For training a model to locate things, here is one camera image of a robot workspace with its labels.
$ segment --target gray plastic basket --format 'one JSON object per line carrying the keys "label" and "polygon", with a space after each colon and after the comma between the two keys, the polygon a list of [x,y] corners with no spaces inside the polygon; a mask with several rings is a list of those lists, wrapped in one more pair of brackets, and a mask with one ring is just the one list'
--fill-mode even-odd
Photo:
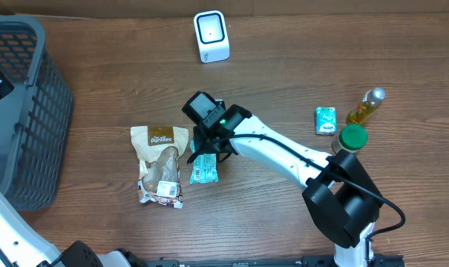
{"label": "gray plastic basket", "polygon": [[15,86],[0,100],[0,192],[17,210],[38,210],[56,197],[71,91],[31,17],[0,16],[0,70]]}

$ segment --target robotic arm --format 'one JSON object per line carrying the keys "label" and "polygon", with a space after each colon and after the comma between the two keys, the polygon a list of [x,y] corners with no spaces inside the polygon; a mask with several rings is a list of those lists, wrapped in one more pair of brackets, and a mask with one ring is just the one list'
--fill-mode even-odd
{"label": "robotic arm", "polygon": [[[248,110],[237,105],[226,110],[224,102],[197,92],[183,107],[183,112],[197,125],[194,128],[196,152],[200,154],[240,154],[286,177],[303,191],[313,222],[335,243],[334,256],[305,256],[301,261],[252,261],[179,263],[176,260],[143,262],[130,251],[117,250],[95,255],[78,241],[59,253],[54,245],[40,237],[14,211],[0,194],[0,266],[4,267],[209,267],[209,266],[296,266],[296,267],[392,267],[403,266],[402,256],[385,257],[371,251],[370,238],[379,209],[386,203],[352,154],[341,151],[336,156],[314,151],[273,131]],[[333,194],[334,182],[344,185]],[[402,221],[393,228],[404,224]]]}

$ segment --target green lid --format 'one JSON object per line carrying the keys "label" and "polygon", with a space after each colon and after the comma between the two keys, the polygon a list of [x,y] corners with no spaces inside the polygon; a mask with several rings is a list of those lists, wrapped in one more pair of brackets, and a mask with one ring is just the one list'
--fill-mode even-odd
{"label": "green lid", "polygon": [[351,124],[341,130],[339,140],[346,149],[357,151],[366,145],[367,132],[363,126]]}

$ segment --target jar with green lid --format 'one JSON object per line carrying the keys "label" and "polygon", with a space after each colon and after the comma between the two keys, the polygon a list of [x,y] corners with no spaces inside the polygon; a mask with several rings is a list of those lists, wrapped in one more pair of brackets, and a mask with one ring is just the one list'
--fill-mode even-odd
{"label": "jar with green lid", "polygon": [[332,142],[333,150],[338,153],[341,149],[350,153],[362,149],[367,143],[367,132],[357,124],[351,124],[345,127],[335,136]]}

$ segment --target wooden table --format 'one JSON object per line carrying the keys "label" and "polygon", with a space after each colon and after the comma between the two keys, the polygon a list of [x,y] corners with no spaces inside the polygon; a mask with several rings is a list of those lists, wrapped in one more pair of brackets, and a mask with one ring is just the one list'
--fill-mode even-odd
{"label": "wooden table", "polygon": [[[331,153],[313,112],[335,106],[338,126],[364,93],[387,100],[359,153],[407,225],[375,238],[407,266],[449,266],[449,14],[227,18],[231,58],[203,65],[192,19],[43,22],[47,49],[76,107],[56,202],[27,221],[59,249],[83,240],[144,259],[223,260],[332,254],[301,192],[266,166],[233,156],[219,183],[189,184],[184,208],[140,205],[134,125],[191,129],[181,107],[197,90],[248,108],[267,125]],[[376,228],[397,214],[383,207]]]}

